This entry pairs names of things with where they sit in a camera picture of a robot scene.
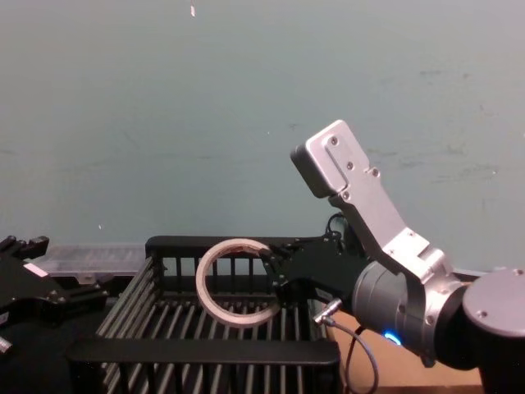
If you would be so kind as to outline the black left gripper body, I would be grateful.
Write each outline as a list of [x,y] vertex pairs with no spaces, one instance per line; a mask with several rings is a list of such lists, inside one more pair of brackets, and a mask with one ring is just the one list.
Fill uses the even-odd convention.
[[34,263],[1,256],[1,328],[33,319],[57,323],[68,300],[66,291]]

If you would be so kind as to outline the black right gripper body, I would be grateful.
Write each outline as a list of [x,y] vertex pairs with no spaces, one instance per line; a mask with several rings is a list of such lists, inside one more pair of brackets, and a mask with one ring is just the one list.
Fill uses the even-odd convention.
[[347,243],[338,234],[298,239],[291,243],[296,252],[287,272],[278,272],[278,281],[309,280],[314,298],[328,303],[339,299],[344,308],[352,306],[354,288],[367,267],[367,255],[360,245]]

